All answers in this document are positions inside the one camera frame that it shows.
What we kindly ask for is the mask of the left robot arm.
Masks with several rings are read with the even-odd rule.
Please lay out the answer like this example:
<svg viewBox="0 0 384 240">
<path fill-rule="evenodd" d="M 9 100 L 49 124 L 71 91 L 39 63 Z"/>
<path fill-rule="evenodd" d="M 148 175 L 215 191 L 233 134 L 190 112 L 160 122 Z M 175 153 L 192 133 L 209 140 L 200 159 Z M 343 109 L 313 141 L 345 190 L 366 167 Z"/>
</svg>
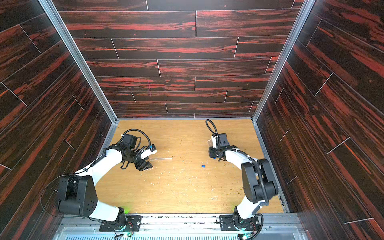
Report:
<svg viewBox="0 0 384 240">
<path fill-rule="evenodd" d="M 56 177 L 59 182 L 56 206 L 63 219 L 88 218 L 110 224 L 118 232 L 129 223 L 122 207 L 103 203 L 98 199 L 96 185 L 113 167 L 126 169 L 134 164 L 138 171 L 152 168 L 149 157 L 157 153 L 147 134 L 139 129 L 125 131 L 117 143 L 103 149 L 100 157 L 71 174 Z"/>
</svg>

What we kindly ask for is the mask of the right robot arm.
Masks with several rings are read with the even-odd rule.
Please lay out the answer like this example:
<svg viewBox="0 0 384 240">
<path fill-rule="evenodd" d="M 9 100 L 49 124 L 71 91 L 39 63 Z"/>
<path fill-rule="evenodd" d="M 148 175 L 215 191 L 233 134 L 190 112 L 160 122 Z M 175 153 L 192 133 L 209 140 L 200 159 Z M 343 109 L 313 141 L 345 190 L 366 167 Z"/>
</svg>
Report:
<svg viewBox="0 0 384 240">
<path fill-rule="evenodd" d="M 225 161 L 239 168 L 242 173 L 242 183 L 245 197 L 235 206 L 230 227 L 245 231 L 252 226 L 255 234 L 261 231 L 264 217 L 259 210 L 270 204 L 270 200 L 279 194 L 278 181 L 275 178 L 271 164 L 266 159 L 256 159 L 231 145 L 227 134 L 219 134 L 213 121 L 205 120 L 206 126 L 212 133 L 209 146 L 209 156 L 212 159 Z"/>
</svg>

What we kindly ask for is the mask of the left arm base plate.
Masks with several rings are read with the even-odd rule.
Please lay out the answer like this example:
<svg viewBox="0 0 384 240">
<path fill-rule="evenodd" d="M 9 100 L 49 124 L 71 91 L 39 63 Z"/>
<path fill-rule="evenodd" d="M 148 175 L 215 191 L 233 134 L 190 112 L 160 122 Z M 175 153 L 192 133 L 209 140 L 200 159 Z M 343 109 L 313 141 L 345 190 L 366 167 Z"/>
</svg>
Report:
<svg viewBox="0 0 384 240">
<path fill-rule="evenodd" d="M 100 232 L 138 232 L 141 227 L 143 216 L 140 215 L 127 215 L 125 217 L 118 217 L 114 222 L 102 221 L 101 226 L 99 228 Z"/>
</svg>

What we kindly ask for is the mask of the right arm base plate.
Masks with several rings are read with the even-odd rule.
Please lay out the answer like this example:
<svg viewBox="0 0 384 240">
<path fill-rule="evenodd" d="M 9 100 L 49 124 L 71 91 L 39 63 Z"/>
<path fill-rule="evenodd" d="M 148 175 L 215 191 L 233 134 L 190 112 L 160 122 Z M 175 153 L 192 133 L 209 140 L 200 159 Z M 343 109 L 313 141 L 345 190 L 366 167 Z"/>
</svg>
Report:
<svg viewBox="0 0 384 240">
<path fill-rule="evenodd" d="M 261 225 L 259 217 L 241 219 L 234 215 L 220 215 L 216 222 L 219 224 L 221 231 L 251 231 L 256 232 Z"/>
</svg>

